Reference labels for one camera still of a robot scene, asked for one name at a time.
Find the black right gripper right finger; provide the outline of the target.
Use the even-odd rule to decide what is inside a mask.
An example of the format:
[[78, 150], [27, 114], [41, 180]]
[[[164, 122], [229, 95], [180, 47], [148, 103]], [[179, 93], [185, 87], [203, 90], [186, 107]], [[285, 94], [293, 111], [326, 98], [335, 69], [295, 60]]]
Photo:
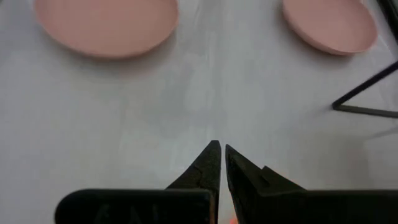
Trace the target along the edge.
[[239, 224], [398, 224], [398, 190], [306, 190], [226, 146]]

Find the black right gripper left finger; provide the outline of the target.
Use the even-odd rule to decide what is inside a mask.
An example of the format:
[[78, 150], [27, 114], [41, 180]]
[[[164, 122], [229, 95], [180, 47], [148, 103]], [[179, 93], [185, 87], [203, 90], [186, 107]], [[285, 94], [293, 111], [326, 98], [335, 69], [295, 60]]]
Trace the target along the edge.
[[163, 190], [83, 189], [65, 196], [55, 224], [217, 224], [221, 145], [212, 140]]

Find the salmon pink plate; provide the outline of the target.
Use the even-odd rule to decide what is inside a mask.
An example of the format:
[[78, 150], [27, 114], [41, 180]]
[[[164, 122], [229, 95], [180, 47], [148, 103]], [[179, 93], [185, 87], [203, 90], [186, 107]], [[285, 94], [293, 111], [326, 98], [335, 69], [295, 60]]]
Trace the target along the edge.
[[376, 23], [361, 0], [282, 0], [289, 27], [306, 43], [333, 55], [369, 50]]
[[35, 16], [59, 44], [99, 58], [144, 54], [178, 26], [177, 0], [34, 0]]

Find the wooden shelf with black frame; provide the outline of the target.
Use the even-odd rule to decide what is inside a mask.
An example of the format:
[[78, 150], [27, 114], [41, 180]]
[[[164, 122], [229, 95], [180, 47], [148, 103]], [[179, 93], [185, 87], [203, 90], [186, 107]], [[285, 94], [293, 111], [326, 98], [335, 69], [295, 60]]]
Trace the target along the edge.
[[344, 94], [342, 97], [335, 100], [331, 104], [331, 108], [335, 111], [342, 111], [347, 113], [366, 114], [370, 116], [398, 119], [398, 111], [388, 111], [388, 110], [379, 110], [379, 109], [365, 108], [359, 106], [344, 105], [345, 102], [352, 99], [354, 96], [360, 94], [364, 90], [373, 86], [382, 79], [388, 77], [397, 70], [398, 70], [398, 61], [392, 63], [385, 69], [381, 70], [379, 73], [373, 75], [371, 78], [369, 78], [362, 84], [358, 85], [357, 87], [353, 88], [351, 91]]

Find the black rig frame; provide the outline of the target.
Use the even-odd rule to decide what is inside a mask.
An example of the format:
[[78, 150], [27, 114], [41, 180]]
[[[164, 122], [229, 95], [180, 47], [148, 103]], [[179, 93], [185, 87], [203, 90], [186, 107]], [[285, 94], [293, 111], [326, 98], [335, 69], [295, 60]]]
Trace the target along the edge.
[[398, 0], [377, 0], [377, 3], [398, 44]]

